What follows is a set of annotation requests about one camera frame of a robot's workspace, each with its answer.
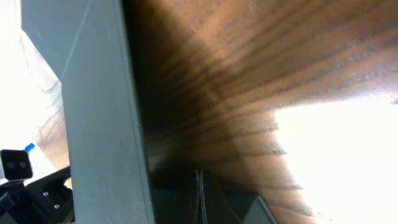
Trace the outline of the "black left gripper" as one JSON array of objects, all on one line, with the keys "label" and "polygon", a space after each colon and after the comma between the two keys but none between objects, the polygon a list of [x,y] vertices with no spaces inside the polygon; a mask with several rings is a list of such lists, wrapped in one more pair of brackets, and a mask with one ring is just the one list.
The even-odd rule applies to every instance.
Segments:
[{"label": "black left gripper", "polygon": [[73,191],[65,186],[71,177],[66,167],[25,185],[1,186],[1,223],[73,223]]}]

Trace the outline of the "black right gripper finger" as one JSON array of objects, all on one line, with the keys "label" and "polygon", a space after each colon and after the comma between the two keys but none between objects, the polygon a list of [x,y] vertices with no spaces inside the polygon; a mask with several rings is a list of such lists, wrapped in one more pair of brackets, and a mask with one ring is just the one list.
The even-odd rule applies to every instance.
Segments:
[{"label": "black right gripper finger", "polygon": [[199,172],[191,171],[179,178],[167,179],[172,184],[155,188],[155,222],[161,224],[199,223]]},{"label": "black right gripper finger", "polygon": [[200,171],[200,217],[203,224],[241,223],[217,180],[203,170]]}]

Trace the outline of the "black gift box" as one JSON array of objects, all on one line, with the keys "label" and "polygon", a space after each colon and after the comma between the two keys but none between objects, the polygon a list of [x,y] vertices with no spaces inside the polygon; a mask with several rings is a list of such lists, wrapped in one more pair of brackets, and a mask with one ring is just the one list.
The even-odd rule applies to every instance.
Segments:
[{"label": "black gift box", "polygon": [[[156,223],[121,1],[22,1],[22,29],[62,84],[78,223]],[[258,194],[225,194],[241,223],[275,223]]]}]

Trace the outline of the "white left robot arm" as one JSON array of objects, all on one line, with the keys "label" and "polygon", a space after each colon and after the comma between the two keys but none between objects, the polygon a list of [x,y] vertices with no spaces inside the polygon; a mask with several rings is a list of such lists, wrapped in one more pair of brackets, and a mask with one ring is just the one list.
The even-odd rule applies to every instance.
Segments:
[{"label": "white left robot arm", "polygon": [[56,169],[30,143],[1,150],[1,224],[74,223],[70,168]]}]

